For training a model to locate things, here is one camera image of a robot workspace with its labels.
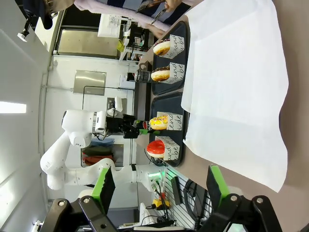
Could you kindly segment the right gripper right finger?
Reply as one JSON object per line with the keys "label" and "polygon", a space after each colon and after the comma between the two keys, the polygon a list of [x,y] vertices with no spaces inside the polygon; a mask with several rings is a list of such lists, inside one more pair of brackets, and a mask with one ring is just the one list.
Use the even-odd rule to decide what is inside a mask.
{"label": "right gripper right finger", "polygon": [[228,232],[231,225],[241,225],[245,232],[282,232],[270,202],[264,195],[251,200],[231,193],[217,165],[208,168],[206,186],[212,213],[199,232]]}

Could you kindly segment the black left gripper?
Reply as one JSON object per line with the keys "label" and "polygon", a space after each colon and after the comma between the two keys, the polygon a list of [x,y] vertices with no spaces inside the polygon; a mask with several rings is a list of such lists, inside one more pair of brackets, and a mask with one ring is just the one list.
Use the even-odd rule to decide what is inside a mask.
{"label": "black left gripper", "polygon": [[130,128],[123,132],[123,125],[130,125],[133,127],[142,127],[143,121],[138,120],[135,116],[123,114],[123,118],[120,117],[106,117],[106,130],[110,133],[122,133],[125,139],[136,139],[139,135],[146,134],[160,134],[159,130],[147,130],[147,129],[137,129]]}

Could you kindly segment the yellow glazed sprinkled donut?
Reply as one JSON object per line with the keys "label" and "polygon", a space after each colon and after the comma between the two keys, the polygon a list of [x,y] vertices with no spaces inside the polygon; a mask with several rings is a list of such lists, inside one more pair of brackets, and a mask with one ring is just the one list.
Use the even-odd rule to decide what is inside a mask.
{"label": "yellow glazed sprinkled donut", "polygon": [[168,127],[168,116],[154,117],[149,123],[153,130],[166,130]]}

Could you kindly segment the red glazed donut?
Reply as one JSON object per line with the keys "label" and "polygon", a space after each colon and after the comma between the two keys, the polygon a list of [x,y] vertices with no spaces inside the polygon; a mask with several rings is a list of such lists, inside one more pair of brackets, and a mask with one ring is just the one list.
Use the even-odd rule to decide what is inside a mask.
{"label": "red glazed donut", "polygon": [[146,151],[153,158],[163,158],[165,145],[161,140],[155,140],[147,145]]}

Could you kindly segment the white script-print paper donut box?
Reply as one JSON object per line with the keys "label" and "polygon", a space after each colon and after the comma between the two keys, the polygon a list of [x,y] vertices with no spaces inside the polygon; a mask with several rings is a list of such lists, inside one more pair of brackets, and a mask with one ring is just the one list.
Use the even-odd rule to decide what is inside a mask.
{"label": "white script-print paper donut box", "polygon": [[162,83],[174,84],[182,81],[185,75],[185,65],[171,62],[169,70],[164,70],[163,74],[167,79],[162,81]]}
{"label": "white script-print paper donut box", "polygon": [[160,130],[181,131],[183,129],[183,115],[170,112],[157,112],[160,118]]}
{"label": "white script-print paper donut box", "polygon": [[177,55],[179,55],[185,50],[184,37],[171,34],[169,36],[169,44],[167,48],[169,50],[163,55],[163,57],[169,59],[175,58]]}
{"label": "white script-print paper donut box", "polygon": [[164,151],[164,161],[177,160],[180,154],[180,146],[173,141],[169,136],[156,136],[155,140],[160,140],[163,142],[165,151]]}

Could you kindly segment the chocolate glazed golden donut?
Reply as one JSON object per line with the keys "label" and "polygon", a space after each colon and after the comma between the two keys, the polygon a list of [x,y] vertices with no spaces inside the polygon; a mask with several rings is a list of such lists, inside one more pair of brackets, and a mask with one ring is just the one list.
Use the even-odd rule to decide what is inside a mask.
{"label": "chocolate glazed golden donut", "polygon": [[153,81],[161,82],[168,80],[170,76],[170,67],[157,68],[151,73],[151,78]]}

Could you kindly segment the purple chocolate sprinkled donut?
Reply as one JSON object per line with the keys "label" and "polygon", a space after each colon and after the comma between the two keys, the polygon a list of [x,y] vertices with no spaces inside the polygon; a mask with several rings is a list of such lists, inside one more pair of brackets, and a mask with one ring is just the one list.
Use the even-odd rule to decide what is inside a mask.
{"label": "purple chocolate sprinkled donut", "polygon": [[164,56],[170,50],[170,39],[161,40],[154,44],[153,53]]}

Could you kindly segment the silver metal tongs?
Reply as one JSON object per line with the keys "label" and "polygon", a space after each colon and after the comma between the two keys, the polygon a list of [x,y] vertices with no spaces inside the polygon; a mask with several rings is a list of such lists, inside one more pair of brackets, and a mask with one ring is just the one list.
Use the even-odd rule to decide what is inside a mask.
{"label": "silver metal tongs", "polygon": [[[161,3],[166,3],[166,0],[146,0],[144,2],[141,3],[141,5],[138,7],[138,9],[136,10],[136,15],[138,17],[140,16],[140,12],[145,10],[145,9],[150,9],[153,8],[157,5],[160,5]],[[161,10],[151,21],[151,25],[153,25],[159,18],[161,15],[163,15],[167,10],[169,9],[168,6],[165,6],[165,8],[163,10]]]}

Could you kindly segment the person's left hand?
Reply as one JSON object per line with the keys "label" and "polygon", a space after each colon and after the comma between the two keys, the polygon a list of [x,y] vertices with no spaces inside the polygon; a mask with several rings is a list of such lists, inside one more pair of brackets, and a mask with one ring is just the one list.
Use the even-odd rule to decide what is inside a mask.
{"label": "person's left hand", "polygon": [[183,0],[165,0],[165,8],[167,12],[173,12]]}

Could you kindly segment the shelf with red green cloths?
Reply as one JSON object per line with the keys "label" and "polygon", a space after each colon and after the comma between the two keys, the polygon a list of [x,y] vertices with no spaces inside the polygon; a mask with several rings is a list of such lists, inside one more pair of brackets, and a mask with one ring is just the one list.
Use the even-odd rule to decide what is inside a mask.
{"label": "shelf with red green cloths", "polygon": [[111,159],[116,167],[123,166],[124,145],[109,146],[91,145],[81,150],[81,166],[87,167],[96,164],[104,158]]}

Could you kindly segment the black square plastic tray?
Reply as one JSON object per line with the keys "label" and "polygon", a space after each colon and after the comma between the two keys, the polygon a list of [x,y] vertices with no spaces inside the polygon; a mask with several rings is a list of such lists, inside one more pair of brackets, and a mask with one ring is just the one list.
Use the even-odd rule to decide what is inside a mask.
{"label": "black square plastic tray", "polygon": [[[170,35],[180,36],[184,38],[184,51],[182,51],[173,59],[164,58],[153,54],[153,68],[159,68],[163,65],[168,65],[169,61],[173,61],[183,65],[187,64],[190,42],[189,27],[184,21],[179,21],[160,41],[167,39]],[[161,95],[180,89],[183,87],[183,85],[184,80],[176,82],[175,84],[152,84],[152,91],[154,95]]]}
{"label": "black square plastic tray", "polygon": [[152,101],[150,110],[151,118],[155,117],[157,115],[157,112],[170,112],[183,116],[183,128],[181,131],[161,130],[158,134],[158,136],[169,136],[174,142],[176,142],[180,146],[180,154],[178,156],[178,159],[167,161],[167,164],[172,167],[177,167],[182,163],[185,153],[185,144],[183,143],[183,139],[185,138],[185,134],[187,131],[188,113],[181,107],[182,95],[182,92],[173,92],[155,97]]}

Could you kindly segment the white notice sheet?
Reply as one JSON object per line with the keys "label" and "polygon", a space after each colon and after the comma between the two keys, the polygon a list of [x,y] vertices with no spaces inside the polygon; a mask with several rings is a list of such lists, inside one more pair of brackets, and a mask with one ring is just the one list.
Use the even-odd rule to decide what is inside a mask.
{"label": "white notice sheet", "polygon": [[101,14],[99,27],[98,27],[98,37],[106,38],[118,38],[120,35],[120,27],[124,26],[126,22],[128,25],[131,20],[129,18],[114,15],[114,14]]}

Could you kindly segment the white paper sheet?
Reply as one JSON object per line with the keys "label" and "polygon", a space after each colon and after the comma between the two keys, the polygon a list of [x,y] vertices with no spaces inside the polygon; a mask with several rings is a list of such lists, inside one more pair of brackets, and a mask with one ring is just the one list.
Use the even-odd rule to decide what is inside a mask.
{"label": "white paper sheet", "polygon": [[287,148],[279,115],[289,81],[272,0],[203,0],[186,13],[191,39],[182,108],[197,156],[280,191]]}

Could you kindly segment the person torso pink fleece jacket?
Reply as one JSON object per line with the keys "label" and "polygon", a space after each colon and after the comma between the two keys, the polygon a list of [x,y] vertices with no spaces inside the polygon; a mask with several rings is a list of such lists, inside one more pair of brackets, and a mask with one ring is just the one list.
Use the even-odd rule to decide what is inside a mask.
{"label": "person torso pink fleece jacket", "polygon": [[75,0],[74,4],[81,11],[88,10],[95,14],[124,16],[135,19],[142,28],[157,28],[166,31],[196,2],[196,0],[183,0],[173,12],[166,11],[153,25],[151,25],[150,23],[153,18],[165,8],[165,3],[163,2],[153,8],[141,11],[141,17],[138,17],[136,15],[136,10],[144,1],[146,0]]}

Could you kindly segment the black tube frame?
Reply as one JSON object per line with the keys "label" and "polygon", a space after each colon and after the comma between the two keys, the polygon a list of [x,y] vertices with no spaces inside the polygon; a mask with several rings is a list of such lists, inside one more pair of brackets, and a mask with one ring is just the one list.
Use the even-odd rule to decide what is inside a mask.
{"label": "black tube frame", "polygon": [[132,115],[135,90],[123,87],[85,86],[82,90],[81,109],[99,112],[106,111],[115,104],[115,98],[122,100],[122,113]]}

